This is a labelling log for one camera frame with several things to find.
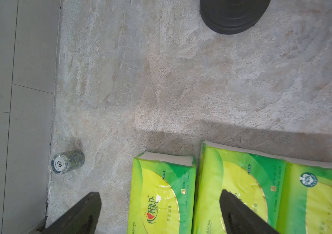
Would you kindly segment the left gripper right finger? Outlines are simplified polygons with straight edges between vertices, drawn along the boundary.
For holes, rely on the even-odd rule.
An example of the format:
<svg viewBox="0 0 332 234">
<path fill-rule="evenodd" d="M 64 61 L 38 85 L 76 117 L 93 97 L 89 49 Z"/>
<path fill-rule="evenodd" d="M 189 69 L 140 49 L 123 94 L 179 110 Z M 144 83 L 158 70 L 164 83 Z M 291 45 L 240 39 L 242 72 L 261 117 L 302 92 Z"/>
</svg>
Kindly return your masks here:
<svg viewBox="0 0 332 234">
<path fill-rule="evenodd" d="M 219 199 L 223 223 L 228 234 L 278 234 L 234 194 L 223 190 Z"/>
</svg>

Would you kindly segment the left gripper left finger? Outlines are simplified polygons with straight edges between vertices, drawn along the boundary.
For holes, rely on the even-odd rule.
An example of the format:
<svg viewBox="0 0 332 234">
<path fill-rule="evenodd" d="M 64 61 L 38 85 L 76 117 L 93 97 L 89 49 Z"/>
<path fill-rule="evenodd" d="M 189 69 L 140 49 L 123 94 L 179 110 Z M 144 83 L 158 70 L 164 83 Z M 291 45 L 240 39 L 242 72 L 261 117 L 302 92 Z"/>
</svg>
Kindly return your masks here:
<svg viewBox="0 0 332 234">
<path fill-rule="evenodd" d="M 90 192 L 42 233 L 93 234 L 98 224 L 101 207 L 100 194 Z"/>
</svg>

